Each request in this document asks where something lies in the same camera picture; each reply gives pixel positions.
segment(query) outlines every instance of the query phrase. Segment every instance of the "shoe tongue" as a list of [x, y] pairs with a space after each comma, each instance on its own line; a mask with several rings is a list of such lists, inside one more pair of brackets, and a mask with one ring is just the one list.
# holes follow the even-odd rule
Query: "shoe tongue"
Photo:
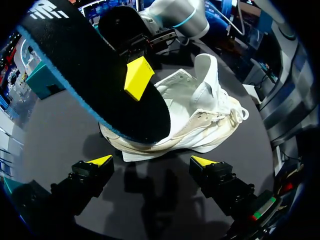
[[194, 61], [196, 78], [202, 83], [194, 91], [190, 99], [190, 107], [195, 111], [203, 109], [213, 111], [218, 106], [218, 63], [209, 54], [200, 54]]

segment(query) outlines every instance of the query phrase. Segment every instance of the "green light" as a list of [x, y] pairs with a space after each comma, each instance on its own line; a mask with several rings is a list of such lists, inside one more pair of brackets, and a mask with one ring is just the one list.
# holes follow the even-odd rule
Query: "green light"
[[253, 216], [255, 216], [256, 219], [259, 219], [261, 217], [261, 213], [256, 211]]

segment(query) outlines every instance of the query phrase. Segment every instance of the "teal box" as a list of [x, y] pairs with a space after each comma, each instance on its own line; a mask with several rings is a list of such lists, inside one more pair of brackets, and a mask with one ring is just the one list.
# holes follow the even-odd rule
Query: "teal box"
[[65, 89], [43, 62], [40, 62], [33, 70], [26, 83], [40, 99], [45, 99]]

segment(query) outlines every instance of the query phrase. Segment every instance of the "computer screen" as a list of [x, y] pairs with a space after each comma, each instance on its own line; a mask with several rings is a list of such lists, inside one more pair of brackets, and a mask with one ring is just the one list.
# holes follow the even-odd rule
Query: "computer screen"
[[255, 0], [240, 0], [243, 3], [258, 7], [257, 4], [255, 3]]
[[94, 19], [99, 18], [116, 6], [136, 8], [136, 0], [97, 0], [80, 7], [79, 11], [82, 12], [87, 19], [95, 22]]

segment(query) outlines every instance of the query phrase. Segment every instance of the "shoe upper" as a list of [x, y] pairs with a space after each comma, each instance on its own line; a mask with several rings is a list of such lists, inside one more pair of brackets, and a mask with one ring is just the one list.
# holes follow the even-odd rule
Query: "shoe upper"
[[100, 124], [101, 133], [115, 148], [137, 154], [222, 143], [249, 113], [221, 88], [214, 56], [196, 56], [194, 68], [196, 78], [179, 69], [155, 84], [170, 113], [168, 137], [150, 145], [119, 137]]

